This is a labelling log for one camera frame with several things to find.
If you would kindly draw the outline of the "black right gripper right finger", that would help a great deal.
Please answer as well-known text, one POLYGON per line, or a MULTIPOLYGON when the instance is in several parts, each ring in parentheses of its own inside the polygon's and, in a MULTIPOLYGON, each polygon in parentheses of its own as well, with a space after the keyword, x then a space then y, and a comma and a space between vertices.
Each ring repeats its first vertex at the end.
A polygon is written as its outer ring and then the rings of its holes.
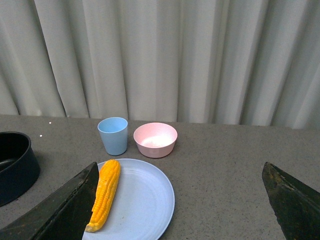
POLYGON ((320 238, 320 193, 266 162, 262 180, 269 203, 287 240, 320 238))

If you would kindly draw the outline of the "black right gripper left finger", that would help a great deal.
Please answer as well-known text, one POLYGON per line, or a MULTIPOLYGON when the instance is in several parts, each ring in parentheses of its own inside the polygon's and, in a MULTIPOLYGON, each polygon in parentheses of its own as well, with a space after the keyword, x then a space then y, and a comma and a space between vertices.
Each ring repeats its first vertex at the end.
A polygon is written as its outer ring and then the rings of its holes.
POLYGON ((92 216, 99 170, 88 165, 26 214, 0 230, 2 240, 81 240, 92 216))

